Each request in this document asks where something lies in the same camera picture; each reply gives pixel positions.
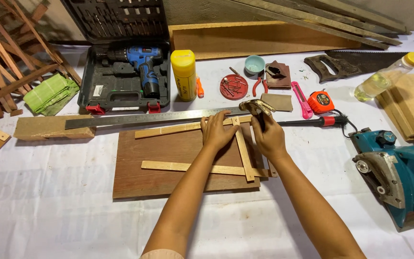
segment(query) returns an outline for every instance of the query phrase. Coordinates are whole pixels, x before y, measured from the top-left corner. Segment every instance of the green cloth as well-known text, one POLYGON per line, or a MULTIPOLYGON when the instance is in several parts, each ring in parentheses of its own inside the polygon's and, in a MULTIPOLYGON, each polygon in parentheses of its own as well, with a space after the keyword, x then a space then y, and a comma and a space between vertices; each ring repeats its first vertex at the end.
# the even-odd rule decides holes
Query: green cloth
POLYGON ((55 74, 29 91, 23 100, 34 113, 44 116, 57 114, 79 91, 75 81, 55 74))

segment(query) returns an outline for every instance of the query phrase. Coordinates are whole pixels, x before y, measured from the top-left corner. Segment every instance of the plastic bottle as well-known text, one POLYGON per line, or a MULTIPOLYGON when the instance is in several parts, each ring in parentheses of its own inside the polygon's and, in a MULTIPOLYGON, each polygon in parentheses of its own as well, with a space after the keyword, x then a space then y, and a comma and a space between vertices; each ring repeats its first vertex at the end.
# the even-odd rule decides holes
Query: plastic bottle
POLYGON ((414 68, 414 52, 409 52, 388 68, 374 73, 354 90, 357 100, 365 102, 373 99, 389 87, 395 85, 399 79, 414 68))
POLYGON ((175 50, 170 55, 178 95, 183 101, 196 98, 196 59, 191 50, 175 50))

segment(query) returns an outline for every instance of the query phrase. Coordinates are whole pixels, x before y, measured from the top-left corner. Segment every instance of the tool case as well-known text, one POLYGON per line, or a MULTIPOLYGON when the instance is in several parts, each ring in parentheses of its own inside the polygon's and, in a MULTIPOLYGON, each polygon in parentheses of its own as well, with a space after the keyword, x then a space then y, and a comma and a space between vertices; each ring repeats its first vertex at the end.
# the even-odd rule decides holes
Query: tool case
POLYGON ((92 43, 78 105, 95 114, 125 107, 161 112, 170 103, 170 40, 162 0, 61 0, 84 37, 92 43), (103 58, 108 50, 157 47, 162 61, 153 62, 159 98, 147 98, 140 72, 130 62, 103 58))

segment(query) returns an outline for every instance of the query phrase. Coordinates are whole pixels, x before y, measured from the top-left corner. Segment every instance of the steel ruler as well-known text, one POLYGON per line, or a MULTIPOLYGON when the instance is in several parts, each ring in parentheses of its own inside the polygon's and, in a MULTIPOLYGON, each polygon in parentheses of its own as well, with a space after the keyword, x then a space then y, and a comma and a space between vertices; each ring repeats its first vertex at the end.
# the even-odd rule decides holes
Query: steel ruler
POLYGON ((186 121, 193 119, 200 119, 202 117, 209 117, 216 113, 230 110, 230 115, 248 114, 249 111, 241 111, 238 107, 218 108, 218 109, 206 109, 206 110, 193 110, 183 112, 165 112, 165 113, 149 113, 138 115, 124 115, 124 116, 112 116, 112 117, 99 117, 88 119, 72 119, 66 120, 65 129, 76 129, 83 127, 96 127, 96 126, 108 126, 108 125, 122 125, 122 124, 144 124, 159 121, 186 121))

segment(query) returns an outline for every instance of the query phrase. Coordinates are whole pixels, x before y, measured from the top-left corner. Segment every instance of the yellow label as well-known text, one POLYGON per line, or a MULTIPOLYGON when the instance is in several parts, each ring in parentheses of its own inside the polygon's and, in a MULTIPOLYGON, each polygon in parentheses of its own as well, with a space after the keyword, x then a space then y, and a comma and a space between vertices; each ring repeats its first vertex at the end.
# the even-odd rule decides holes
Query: yellow label
POLYGON ((174 75, 177 84, 178 95, 183 101, 192 101, 196 98, 196 74, 189 77, 174 75))

